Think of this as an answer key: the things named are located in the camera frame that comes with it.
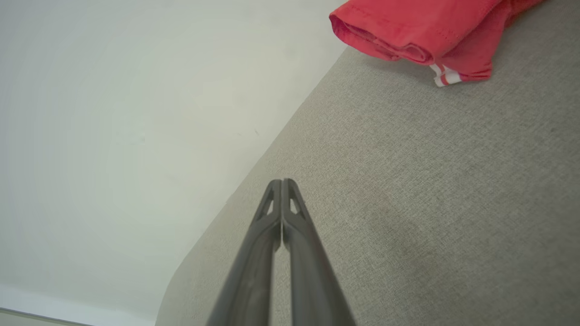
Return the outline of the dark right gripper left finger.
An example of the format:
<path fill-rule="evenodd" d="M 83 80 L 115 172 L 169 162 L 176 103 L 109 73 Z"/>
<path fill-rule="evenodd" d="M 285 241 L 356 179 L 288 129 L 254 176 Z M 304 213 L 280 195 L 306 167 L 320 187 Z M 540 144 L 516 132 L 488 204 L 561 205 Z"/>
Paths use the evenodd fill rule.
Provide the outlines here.
<path fill-rule="evenodd" d="M 208 326 L 268 326 L 274 254 L 281 242 L 281 186 L 274 179 L 249 225 Z"/>

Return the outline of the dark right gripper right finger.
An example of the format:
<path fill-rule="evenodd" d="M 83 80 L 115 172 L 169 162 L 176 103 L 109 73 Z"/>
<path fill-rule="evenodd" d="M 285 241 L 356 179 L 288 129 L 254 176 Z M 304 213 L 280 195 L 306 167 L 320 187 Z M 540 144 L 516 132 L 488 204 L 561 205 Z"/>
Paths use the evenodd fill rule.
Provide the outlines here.
<path fill-rule="evenodd" d="M 282 180 L 282 237 L 290 253 L 294 326 L 354 326 L 356 321 L 298 184 Z"/>

